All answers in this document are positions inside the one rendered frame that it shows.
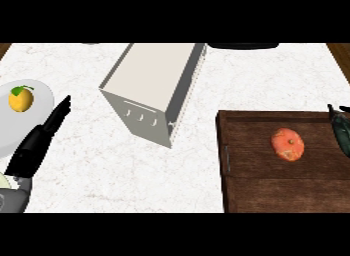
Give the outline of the brown wooden tray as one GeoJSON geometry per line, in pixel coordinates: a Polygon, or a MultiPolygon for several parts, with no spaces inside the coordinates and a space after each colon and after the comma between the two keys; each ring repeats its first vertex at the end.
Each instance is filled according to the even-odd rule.
{"type": "Polygon", "coordinates": [[[226,111],[215,117],[224,211],[350,212],[350,159],[325,112],[226,111]],[[288,162],[270,137],[301,136],[305,151],[288,162]]]}

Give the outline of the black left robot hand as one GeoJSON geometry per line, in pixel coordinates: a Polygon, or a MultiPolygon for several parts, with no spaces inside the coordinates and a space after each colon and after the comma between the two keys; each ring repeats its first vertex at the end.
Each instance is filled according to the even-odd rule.
{"type": "Polygon", "coordinates": [[[43,163],[53,136],[71,112],[71,96],[62,100],[41,125],[37,125],[13,153],[4,174],[32,178],[43,163]]]}

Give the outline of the yellow lemon with green leaf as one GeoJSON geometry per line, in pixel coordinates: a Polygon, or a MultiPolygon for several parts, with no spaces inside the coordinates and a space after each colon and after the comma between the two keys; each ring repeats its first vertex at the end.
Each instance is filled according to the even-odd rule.
{"type": "Polygon", "coordinates": [[[10,90],[9,106],[16,112],[25,112],[34,103],[34,88],[22,85],[10,90]]]}

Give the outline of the black appliance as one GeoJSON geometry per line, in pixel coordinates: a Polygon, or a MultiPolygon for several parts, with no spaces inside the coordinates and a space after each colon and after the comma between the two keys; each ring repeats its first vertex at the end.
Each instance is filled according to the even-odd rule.
{"type": "Polygon", "coordinates": [[[215,49],[261,50],[276,48],[279,43],[208,43],[208,46],[215,49]]]}

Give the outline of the orange tomato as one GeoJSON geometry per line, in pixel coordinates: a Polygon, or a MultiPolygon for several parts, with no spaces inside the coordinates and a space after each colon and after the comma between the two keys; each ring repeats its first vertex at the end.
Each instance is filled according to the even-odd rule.
{"type": "Polygon", "coordinates": [[[279,128],[271,135],[271,148],[277,157],[288,161],[295,162],[305,150],[304,141],[300,134],[289,128],[279,128]]]}

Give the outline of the dark green eggplant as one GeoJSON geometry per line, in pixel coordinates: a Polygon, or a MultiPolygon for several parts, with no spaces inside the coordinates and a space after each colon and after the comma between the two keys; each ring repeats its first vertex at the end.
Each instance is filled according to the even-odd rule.
{"type": "Polygon", "coordinates": [[[335,139],[342,153],[350,158],[350,120],[341,112],[333,110],[332,105],[328,105],[328,109],[335,139]]]}

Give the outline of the white tiered shelf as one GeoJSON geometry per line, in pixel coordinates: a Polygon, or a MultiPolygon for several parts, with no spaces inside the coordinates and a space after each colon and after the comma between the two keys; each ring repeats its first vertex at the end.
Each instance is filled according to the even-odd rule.
{"type": "Polygon", "coordinates": [[[130,43],[99,87],[133,135],[171,148],[205,43],[130,43]]]}

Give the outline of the white oval plate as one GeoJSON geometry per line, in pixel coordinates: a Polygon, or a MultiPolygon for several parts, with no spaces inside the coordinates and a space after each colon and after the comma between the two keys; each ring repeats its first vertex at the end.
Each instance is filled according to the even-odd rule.
{"type": "Polygon", "coordinates": [[[0,158],[15,152],[32,128],[44,123],[53,106],[53,92],[43,82],[23,79],[0,86],[0,158]],[[23,85],[34,88],[34,102],[25,112],[16,112],[9,106],[9,94],[16,86],[23,85]]]}

